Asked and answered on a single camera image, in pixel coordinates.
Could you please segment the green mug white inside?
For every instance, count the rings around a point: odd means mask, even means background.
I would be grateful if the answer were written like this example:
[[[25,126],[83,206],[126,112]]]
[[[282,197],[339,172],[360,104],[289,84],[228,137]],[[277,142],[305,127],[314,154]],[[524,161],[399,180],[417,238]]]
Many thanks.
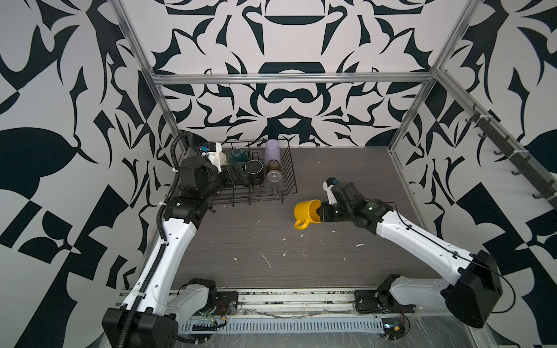
[[[246,165],[249,162],[248,153],[242,148],[234,148],[231,151],[232,163]]]

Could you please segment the black ceramic mug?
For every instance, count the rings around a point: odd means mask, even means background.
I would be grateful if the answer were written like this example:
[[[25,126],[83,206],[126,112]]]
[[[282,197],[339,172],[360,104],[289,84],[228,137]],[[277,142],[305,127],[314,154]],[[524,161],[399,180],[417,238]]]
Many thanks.
[[[251,186],[260,186],[265,180],[264,167],[259,159],[253,159],[247,163],[246,173]]]

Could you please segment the black wire dish rack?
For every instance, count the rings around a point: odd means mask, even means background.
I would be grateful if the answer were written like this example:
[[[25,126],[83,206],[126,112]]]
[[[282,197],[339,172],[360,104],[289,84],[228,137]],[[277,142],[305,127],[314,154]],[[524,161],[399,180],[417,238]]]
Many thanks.
[[[294,166],[292,161],[292,152],[290,149],[290,139],[280,136],[278,138],[281,149],[281,173],[283,177],[283,190],[280,195],[269,194],[265,190],[266,175],[268,173],[267,166],[264,165],[265,143],[268,139],[262,137],[257,140],[226,140],[222,143],[222,150],[226,153],[229,161],[228,166],[239,165],[232,163],[231,151],[234,148],[244,149],[248,155],[249,160],[259,160],[262,162],[265,173],[265,180],[260,186],[236,187],[236,188],[220,188],[219,192],[210,200],[210,204],[231,204],[246,202],[262,202],[271,200],[281,200],[288,195],[297,194],[297,182],[295,178]]]

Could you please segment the yellow ceramic mug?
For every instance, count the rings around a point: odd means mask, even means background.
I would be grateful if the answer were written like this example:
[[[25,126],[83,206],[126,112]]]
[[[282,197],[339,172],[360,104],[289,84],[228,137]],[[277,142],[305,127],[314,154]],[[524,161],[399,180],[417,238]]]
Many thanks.
[[[318,213],[320,207],[320,200],[298,203],[294,207],[294,218],[296,219],[294,228],[297,230],[305,230],[311,224],[321,223],[321,217]]]

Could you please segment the clear glass cup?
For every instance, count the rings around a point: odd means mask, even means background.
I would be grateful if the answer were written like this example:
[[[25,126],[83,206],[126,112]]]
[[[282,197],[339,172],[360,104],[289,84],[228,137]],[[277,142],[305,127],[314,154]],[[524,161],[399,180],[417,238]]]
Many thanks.
[[[280,195],[283,190],[283,177],[282,173],[278,170],[268,171],[266,175],[265,190],[269,194]]]

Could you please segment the lilac plastic cup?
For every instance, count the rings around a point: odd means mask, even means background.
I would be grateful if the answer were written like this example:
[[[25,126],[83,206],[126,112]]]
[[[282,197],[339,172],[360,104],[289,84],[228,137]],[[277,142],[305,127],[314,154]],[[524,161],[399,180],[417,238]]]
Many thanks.
[[[281,149],[278,140],[269,139],[265,143],[264,165],[268,166],[273,160],[280,162]]]

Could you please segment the olive tinted glass cup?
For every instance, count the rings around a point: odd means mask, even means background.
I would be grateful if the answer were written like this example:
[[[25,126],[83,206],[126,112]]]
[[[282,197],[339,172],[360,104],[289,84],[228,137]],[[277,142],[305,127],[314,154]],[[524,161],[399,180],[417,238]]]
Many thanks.
[[[271,160],[271,161],[268,163],[267,171],[268,171],[268,172],[271,172],[271,171],[278,171],[278,172],[281,172],[281,164],[280,164],[280,162],[277,161],[276,159]]]

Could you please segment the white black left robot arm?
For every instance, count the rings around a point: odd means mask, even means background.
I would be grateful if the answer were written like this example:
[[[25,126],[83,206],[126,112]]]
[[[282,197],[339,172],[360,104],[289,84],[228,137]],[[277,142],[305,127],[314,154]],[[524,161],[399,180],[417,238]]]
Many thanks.
[[[136,285],[118,308],[104,314],[102,327],[112,347],[174,347],[201,345],[207,334],[180,334],[193,315],[209,315],[216,306],[214,281],[193,279],[171,299],[171,285],[187,247],[195,237],[213,200],[224,189],[249,186],[245,164],[221,164],[218,142],[194,143],[183,130],[171,144],[175,174],[171,188],[159,203],[155,249]]]

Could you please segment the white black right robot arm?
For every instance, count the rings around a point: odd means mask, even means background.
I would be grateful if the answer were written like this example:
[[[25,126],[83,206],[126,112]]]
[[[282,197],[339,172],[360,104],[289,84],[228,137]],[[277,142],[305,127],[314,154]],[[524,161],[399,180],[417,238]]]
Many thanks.
[[[323,183],[327,200],[317,210],[323,222],[350,222],[402,247],[428,265],[438,280],[401,275],[385,281],[388,298],[399,305],[447,309],[460,322],[481,329],[494,314],[506,278],[495,258],[452,245],[416,226],[400,214],[394,202],[365,198],[349,181],[328,178]]]

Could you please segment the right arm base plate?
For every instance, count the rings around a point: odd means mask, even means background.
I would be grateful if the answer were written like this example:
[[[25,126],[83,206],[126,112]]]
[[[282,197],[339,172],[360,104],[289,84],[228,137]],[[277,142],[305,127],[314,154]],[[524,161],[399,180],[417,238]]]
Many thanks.
[[[415,306],[398,303],[388,291],[356,290],[355,310],[360,314],[415,313]]]

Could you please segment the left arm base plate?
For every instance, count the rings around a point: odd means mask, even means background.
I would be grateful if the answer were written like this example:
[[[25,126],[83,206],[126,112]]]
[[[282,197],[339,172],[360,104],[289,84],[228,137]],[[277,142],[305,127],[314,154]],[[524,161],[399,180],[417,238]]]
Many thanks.
[[[237,310],[239,303],[239,292],[217,291],[209,296],[208,310],[210,314],[225,316]]]

